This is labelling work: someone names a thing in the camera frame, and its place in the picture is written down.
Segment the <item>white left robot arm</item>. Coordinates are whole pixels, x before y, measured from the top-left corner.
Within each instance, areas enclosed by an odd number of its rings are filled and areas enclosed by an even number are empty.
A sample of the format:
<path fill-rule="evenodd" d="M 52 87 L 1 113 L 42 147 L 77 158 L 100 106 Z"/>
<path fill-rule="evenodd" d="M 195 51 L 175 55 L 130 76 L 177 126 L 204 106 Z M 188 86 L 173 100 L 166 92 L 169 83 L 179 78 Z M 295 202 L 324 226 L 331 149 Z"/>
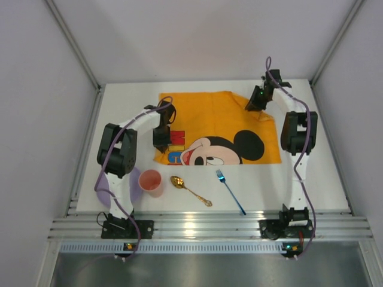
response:
<path fill-rule="evenodd" d="M 147 105 L 138 115 L 104 127 L 96 157 L 101 171 L 94 191 L 110 195 L 111 216 L 129 219 L 134 210 L 128 184 L 136 165 L 139 138 L 150 132 L 153 146 L 162 154 L 171 144 L 170 125 L 176 115 L 172 102 L 173 98 L 166 96 L 156 106 Z"/>

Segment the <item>lilac plate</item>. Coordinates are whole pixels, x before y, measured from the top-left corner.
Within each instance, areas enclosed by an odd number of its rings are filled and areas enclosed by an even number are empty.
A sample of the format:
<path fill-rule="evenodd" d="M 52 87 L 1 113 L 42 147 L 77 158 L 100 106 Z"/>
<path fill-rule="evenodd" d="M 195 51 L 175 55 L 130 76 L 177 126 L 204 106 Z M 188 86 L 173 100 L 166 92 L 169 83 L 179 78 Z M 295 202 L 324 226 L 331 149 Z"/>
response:
<path fill-rule="evenodd" d="M 129 191 L 130 191 L 130 199 L 132 203 L 135 203 L 136 201 L 140 200 L 142 197 L 142 189 L 139 186 L 139 176 L 141 172 L 138 168 L 134 167 L 133 170 L 130 172 L 130 179 L 129 179 Z M 108 181 L 106 174 L 103 173 L 101 176 L 101 180 L 99 182 L 98 188 L 100 189 L 109 189 Z M 110 208 L 111 206 L 111 197 L 110 195 L 105 191 L 97 191 L 96 196 L 98 200 L 107 208 Z"/>

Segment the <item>aluminium frame rail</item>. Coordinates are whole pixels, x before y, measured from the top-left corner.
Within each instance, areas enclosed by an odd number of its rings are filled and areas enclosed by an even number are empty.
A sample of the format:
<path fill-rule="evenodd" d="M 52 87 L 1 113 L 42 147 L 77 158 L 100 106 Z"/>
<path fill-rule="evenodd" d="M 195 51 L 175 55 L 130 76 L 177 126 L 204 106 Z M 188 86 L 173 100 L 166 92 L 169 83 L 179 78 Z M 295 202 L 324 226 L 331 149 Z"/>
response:
<path fill-rule="evenodd" d="M 278 219 L 276 212 L 146 212 L 135 219 L 154 222 L 154 240 L 260 240 L 260 221 Z M 347 212 L 320 212 L 316 215 L 317 241 L 372 240 L 367 219 Z M 53 220 L 50 240 L 99 240 L 101 221 L 95 213 L 73 213 Z"/>

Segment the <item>blue metallic fork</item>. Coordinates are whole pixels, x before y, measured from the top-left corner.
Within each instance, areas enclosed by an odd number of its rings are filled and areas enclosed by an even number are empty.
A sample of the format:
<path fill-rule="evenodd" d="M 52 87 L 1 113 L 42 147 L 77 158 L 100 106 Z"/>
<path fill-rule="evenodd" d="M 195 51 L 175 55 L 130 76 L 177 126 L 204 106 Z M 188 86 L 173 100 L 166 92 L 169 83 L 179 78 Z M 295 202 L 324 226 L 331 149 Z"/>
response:
<path fill-rule="evenodd" d="M 216 175 L 217 175 L 217 178 L 218 180 L 225 185 L 225 187 L 227 188 L 227 190 L 229 191 L 230 195 L 232 196 L 232 198 L 234 199 L 235 203 L 237 204 L 238 208 L 240 209 L 241 213 L 243 215 L 246 215 L 246 211 L 244 210 L 244 208 L 242 207 L 242 205 L 240 204 L 240 202 L 238 201 L 238 199 L 236 198 L 236 196 L 234 195 L 233 191 L 230 189 L 230 187 L 228 186 L 227 182 L 226 182 L 226 178 L 225 176 L 223 175 L 222 171 L 220 169 L 216 170 Z"/>

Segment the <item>right aluminium corner post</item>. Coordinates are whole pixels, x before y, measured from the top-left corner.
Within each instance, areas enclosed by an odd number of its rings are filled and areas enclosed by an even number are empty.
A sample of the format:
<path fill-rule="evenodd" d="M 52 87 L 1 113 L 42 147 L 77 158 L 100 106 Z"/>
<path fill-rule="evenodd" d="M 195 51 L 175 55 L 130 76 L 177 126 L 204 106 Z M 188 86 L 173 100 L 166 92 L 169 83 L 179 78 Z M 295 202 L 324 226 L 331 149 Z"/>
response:
<path fill-rule="evenodd" d="M 317 82 L 319 81 L 326 67 L 329 65 L 332 57 L 335 55 L 341 42 L 345 38 L 347 32 L 349 31 L 351 25 L 354 23 L 355 18 L 358 16 L 365 3 L 365 0 L 356 0 L 352 2 L 351 8 L 348 10 L 346 16 L 341 21 L 341 25 L 337 29 L 333 39 L 330 41 L 326 52 L 321 58 L 318 68 L 315 70 L 312 78 L 309 80 L 311 88 L 316 86 Z"/>

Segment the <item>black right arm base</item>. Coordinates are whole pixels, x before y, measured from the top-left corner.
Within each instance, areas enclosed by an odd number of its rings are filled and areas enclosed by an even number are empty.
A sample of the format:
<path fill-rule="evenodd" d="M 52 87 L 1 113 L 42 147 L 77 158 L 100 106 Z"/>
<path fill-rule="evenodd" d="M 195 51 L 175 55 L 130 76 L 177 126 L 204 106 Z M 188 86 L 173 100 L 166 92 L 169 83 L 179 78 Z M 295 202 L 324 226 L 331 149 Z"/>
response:
<path fill-rule="evenodd" d="M 262 239 L 308 239 L 313 235 L 314 225 L 309 218 L 307 207 L 295 209 L 282 205 L 277 219 L 263 219 L 259 221 Z"/>

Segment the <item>aluminium corner post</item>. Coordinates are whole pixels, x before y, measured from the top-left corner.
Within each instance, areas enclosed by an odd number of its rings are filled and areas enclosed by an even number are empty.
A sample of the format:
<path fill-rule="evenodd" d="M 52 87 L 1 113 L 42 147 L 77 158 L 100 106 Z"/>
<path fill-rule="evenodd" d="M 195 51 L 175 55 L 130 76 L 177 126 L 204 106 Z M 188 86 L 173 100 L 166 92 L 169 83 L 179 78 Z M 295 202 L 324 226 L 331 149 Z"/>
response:
<path fill-rule="evenodd" d="M 354 23 L 355 18 L 358 16 L 365 3 L 365 0 L 356 0 L 352 2 L 351 8 L 348 10 L 346 16 L 341 21 L 341 25 L 337 29 L 333 39 L 330 41 L 326 52 L 321 58 L 318 68 L 315 70 L 312 78 L 309 80 L 311 88 L 316 86 L 317 82 L 319 81 L 326 67 L 329 65 L 332 57 L 335 55 L 341 42 L 345 38 L 347 32 L 349 31 L 351 25 Z"/>
<path fill-rule="evenodd" d="M 73 36 L 69 26 L 67 25 L 65 19 L 63 18 L 62 13 L 59 11 L 56 3 L 53 0 L 43 0 L 43 2 L 46 4 L 48 10 L 50 11 L 51 15 L 55 19 L 56 23 L 58 24 L 60 30 L 62 31 L 66 41 L 68 42 L 71 50 L 75 54 L 81 68 L 87 75 L 89 81 L 91 82 L 92 86 L 100 90 L 101 85 L 99 84 L 99 81 L 96 79 L 94 73 L 92 72 L 83 52 L 81 51 L 80 46 L 78 45 L 75 37 Z"/>

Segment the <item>pink plastic cup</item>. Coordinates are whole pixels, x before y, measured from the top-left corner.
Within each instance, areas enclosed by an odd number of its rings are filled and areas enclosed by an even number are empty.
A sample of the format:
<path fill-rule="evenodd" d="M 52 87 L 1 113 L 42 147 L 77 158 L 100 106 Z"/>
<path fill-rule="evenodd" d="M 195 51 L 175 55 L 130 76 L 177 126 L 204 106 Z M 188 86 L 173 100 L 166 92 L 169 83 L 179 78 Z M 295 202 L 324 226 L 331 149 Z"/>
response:
<path fill-rule="evenodd" d="M 156 170 L 150 169 L 142 172 L 138 183 L 143 191 L 154 198 L 158 198 L 163 194 L 162 176 Z"/>

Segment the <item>gold ornate spoon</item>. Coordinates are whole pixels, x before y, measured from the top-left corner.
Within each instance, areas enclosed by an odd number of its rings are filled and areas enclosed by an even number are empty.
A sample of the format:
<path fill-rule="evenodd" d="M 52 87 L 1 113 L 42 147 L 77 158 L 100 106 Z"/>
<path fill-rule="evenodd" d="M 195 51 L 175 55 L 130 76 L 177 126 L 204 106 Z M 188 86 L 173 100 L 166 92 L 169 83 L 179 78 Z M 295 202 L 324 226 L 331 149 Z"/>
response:
<path fill-rule="evenodd" d="M 189 188 L 187 188 L 185 186 L 185 182 L 182 178 L 178 177 L 178 176 L 171 176 L 170 177 L 170 181 L 171 181 L 171 184 L 175 187 L 175 188 L 178 188 L 178 189 L 184 189 L 184 190 L 187 190 L 188 192 L 190 192 L 192 195 L 194 195 L 198 200 L 200 200 L 205 206 L 207 207 L 212 207 L 212 202 L 210 200 L 207 200 L 205 199 L 204 197 L 196 194 L 195 192 L 193 192 L 192 190 L 190 190 Z"/>

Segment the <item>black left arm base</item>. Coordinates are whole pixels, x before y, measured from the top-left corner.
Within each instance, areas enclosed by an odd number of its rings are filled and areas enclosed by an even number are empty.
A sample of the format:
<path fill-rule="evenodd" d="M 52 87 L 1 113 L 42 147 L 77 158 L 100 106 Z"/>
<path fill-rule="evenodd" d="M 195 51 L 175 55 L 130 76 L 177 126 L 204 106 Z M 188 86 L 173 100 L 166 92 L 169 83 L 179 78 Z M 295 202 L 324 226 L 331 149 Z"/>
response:
<path fill-rule="evenodd" d="M 135 225 L 130 219 L 116 218 L 110 213 L 100 212 L 96 223 L 102 228 L 102 239 L 152 239 L 154 233 L 153 220 L 137 220 Z"/>

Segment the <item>left aluminium corner post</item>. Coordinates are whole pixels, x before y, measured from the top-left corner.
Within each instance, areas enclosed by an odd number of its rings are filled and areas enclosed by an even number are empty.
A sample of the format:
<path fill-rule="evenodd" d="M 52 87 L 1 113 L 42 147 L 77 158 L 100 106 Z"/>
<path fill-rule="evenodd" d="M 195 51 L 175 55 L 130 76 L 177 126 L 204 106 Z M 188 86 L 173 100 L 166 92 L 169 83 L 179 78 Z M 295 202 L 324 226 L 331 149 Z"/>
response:
<path fill-rule="evenodd" d="M 96 79 L 94 73 L 92 72 L 83 52 L 81 51 L 80 46 L 78 45 L 75 37 L 73 36 L 69 26 L 67 25 L 65 19 L 63 18 L 62 13 L 59 11 L 56 3 L 53 0 L 43 0 L 43 2 L 46 4 L 48 10 L 50 11 L 51 15 L 55 19 L 56 23 L 58 24 L 60 30 L 62 31 L 66 41 L 68 42 L 71 50 L 75 54 L 81 68 L 87 75 L 89 81 L 91 82 L 92 86 L 100 90 L 101 85 L 99 84 L 99 81 Z"/>

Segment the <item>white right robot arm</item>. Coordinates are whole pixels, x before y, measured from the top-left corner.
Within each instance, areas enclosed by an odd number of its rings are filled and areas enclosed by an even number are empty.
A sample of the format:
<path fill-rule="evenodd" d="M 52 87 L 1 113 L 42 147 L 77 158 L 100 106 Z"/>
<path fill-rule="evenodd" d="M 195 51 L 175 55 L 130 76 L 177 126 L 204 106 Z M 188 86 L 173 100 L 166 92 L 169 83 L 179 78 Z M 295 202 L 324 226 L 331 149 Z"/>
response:
<path fill-rule="evenodd" d="M 279 215 L 290 226 L 305 225 L 312 207 L 305 187 L 306 170 L 316 144 L 318 114 L 292 95 L 291 84 L 282 80 L 278 69 L 267 68 L 262 84 L 255 86 L 245 110 L 264 111 L 269 102 L 275 102 L 285 114 L 280 144 L 292 169 L 287 187 L 290 198 Z"/>

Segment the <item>orange Mickey Mouse cloth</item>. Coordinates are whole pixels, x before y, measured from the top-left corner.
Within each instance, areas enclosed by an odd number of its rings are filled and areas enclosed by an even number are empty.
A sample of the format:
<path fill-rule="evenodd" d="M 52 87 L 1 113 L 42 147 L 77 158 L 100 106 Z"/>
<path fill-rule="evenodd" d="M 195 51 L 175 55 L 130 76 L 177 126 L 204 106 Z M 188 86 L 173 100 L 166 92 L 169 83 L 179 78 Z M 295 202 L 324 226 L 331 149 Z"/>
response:
<path fill-rule="evenodd" d="M 170 166 L 280 164 L 273 116 L 246 111 L 248 99 L 232 91 L 162 93 L 171 97 L 171 144 L 154 161 Z"/>

